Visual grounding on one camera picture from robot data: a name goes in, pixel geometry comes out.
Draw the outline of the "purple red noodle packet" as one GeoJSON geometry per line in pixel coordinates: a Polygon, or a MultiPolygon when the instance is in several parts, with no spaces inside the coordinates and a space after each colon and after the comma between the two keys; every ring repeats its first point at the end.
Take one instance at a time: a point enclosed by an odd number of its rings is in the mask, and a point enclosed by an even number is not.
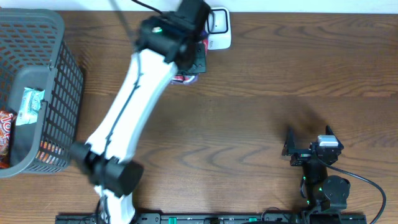
{"type": "MultiPolygon", "coordinates": [[[[201,39],[199,42],[203,42],[206,45],[206,54],[208,52],[208,33],[206,30],[203,30],[201,32],[201,39]]],[[[173,85],[191,85],[192,83],[195,83],[198,79],[198,75],[195,76],[188,76],[188,75],[183,75],[184,70],[179,70],[176,76],[173,77],[171,80],[171,84],[173,85]]]]}

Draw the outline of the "teal white snack packet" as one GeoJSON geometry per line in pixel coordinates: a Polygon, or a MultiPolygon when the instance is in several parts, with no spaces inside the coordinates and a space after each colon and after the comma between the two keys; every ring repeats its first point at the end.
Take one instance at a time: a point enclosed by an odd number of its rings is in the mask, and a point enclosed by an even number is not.
{"type": "Polygon", "coordinates": [[[24,88],[21,105],[17,114],[16,126],[37,122],[41,109],[41,101],[44,99],[44,95],[44,90],[24,88]]]}

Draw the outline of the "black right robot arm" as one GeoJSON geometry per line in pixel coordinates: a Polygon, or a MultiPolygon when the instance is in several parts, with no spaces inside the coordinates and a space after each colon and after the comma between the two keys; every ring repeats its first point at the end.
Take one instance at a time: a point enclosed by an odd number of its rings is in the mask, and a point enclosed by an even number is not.
{"type": "Polygon", "coordinates": [[[303,169],[301,194],[308,200],[310,208],[316,207],[320,212],[340,212],[347,208],[350,182],[327,172],[343,149],[329,126],[325,128],[325,134],[301,149],[295,145],[293,129],[287,131],[282,155],[290,157],[291,166],[303,169]]]}

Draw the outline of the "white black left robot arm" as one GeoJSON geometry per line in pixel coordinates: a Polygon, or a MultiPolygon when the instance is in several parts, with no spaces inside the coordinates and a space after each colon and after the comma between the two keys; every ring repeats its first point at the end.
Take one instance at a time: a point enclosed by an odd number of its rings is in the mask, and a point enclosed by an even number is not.
{"type": "Polygon", "coordinates": [[[132,193],[144,171],[132,159],[141,132],[173,77],[192,67],[208,17],[166,12],[142,21],[126,77],[104,120],[85,142],[71,145],[71,158],[99,195],[96,223],[132,222],[132,193]]]}

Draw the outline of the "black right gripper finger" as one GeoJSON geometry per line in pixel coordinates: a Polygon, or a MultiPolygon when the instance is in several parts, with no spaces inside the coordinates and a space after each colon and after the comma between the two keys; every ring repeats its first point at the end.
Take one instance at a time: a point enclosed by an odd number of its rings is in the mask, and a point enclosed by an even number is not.
{"type": "Polygon", "coordinates": [[[285,143],[282,149],[283,156],[291,156],[295,153],[294,132],[292,128],[288,128],[285,143]]]}
{"type": "MultiPolygon", "coordinates": [[[[329,125],[326,125],[325,128],[325,133],[326,135],[335,135],[335,133],[333,132],[332,128],[329,125]]],[[[341,143],[341,141],[337,138],[339,145],[338,145],[338,149],[339,150],[343,150],[344,149],[344,145],[341,143]]]]}

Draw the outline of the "red orange snack bag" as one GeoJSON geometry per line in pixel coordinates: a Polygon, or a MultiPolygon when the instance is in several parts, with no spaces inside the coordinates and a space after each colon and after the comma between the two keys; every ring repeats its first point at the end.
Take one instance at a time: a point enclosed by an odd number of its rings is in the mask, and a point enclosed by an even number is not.
{"type": "Polygon", "coordinates": [[[15,117],[12,113],[1,111],[1,169],[9,168],[9,147],[14,120],[15,117]]]}

